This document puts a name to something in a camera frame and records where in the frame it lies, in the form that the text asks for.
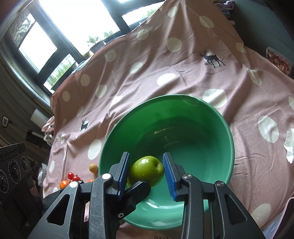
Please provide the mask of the black framed window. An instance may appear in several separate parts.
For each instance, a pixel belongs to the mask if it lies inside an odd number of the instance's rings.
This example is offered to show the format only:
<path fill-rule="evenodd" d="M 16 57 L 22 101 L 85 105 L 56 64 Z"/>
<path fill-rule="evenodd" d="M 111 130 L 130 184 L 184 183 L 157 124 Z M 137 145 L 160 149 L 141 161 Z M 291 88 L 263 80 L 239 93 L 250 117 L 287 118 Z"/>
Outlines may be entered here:
<path fill-rule="evenodd" d="M 21 1 L 1 32 L 17 76 L 51 96 L 80 63 L 142 24 L 162 1 Z"/>

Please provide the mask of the red cherry tomato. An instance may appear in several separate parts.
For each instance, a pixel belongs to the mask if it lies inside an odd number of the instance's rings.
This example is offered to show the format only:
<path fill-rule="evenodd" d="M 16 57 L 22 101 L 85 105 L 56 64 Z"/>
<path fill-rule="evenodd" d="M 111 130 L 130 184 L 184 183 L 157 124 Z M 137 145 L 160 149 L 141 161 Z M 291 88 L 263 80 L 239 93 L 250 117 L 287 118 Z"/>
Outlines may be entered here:
<path fill-rule="evenodd" d="M 81 178 L 78 175 L 72 177 L 71 181 L 80 181 Z"/>
<path fill-rule="evenodd" d="M 75 174 L 74 173 L 72 173 L 72 172 L 69 172 L 68 174 L 67 174 L 67 178 L 69 179 L 69 180 L 72 180 L 72 178 L 75 176 Z"/>

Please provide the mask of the green plastic bowl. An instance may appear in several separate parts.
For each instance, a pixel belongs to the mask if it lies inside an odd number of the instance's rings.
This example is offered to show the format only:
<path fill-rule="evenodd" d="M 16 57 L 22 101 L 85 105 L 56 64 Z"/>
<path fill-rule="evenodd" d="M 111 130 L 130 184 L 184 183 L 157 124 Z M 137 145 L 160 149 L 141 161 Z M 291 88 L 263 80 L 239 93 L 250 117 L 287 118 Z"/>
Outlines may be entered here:
<path fill-rule="evenodd" d="M 99 173 L 107 173 L 124 152 L 131 163 L 144 156 L 162 159 L 169 152 L 186 173 L 208 183 L 228 183 L 235 160 L 231 131 L 222 115 L 187 95 L 153 98 L 122 117 L 104 143 Z"/>

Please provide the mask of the green apple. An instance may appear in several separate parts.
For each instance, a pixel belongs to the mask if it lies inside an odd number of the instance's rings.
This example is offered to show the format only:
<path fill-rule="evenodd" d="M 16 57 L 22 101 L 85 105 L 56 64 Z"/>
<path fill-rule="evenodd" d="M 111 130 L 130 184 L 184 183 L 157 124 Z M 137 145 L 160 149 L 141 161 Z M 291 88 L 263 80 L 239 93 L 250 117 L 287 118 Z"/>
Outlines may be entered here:
<path fill-rule="evenodd" d="M 151 187 L 156 186 L 164 176 L 163 164 L 153 156 L 144 156 L 138 159 L 130 168 L 128 185 L 138 181 L 148 182 Z"/>

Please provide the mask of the black speaker box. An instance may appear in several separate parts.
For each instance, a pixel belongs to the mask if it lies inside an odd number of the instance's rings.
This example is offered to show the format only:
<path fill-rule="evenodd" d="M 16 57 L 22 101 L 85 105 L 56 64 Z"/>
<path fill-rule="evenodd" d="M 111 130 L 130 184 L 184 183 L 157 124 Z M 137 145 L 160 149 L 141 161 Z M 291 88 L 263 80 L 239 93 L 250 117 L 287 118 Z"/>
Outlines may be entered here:
<path fill-rule="evenodd" d="M 24 143 L 1 148 L 1 238 L 27 238 L 42 217 Z"/>

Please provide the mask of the small tan longan fruit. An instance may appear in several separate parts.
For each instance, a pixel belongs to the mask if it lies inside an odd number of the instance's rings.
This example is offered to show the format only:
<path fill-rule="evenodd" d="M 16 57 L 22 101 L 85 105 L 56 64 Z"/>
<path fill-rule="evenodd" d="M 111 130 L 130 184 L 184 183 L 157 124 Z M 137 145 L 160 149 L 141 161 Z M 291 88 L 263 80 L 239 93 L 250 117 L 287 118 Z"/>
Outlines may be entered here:
<path fill-rule="evenodd" d="M 91 173 L 97 173 L 98 172 L 98 165 L 96 163 L 92 163 L 89 165 L 89 170 Z"/>

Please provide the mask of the orange tangerine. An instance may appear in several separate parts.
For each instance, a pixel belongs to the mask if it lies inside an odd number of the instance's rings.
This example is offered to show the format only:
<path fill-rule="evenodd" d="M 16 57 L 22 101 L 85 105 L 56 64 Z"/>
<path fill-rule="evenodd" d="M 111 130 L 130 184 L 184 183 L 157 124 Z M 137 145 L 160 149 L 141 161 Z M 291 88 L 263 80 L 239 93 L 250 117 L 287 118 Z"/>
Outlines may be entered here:
<path fill-rule="evenodd" d="M 65 187 L 67 187 L 69 184 L 69 181 L 68 180 L 62 180 L 59 184 L 59 188 L 60 189 L 64 189 Z"/>

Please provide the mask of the dark grey sofa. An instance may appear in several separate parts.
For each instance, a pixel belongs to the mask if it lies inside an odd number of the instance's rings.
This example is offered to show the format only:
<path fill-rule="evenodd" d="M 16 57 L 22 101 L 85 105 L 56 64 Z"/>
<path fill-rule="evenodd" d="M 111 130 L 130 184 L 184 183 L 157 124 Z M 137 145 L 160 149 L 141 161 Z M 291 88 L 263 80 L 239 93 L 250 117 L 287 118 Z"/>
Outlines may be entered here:
<path fill-rule="evenodd" d="M 231 20 L 246 47 L 264 57 L 270 47 L 293 63 L 293 1 L 235 1 Z"/>

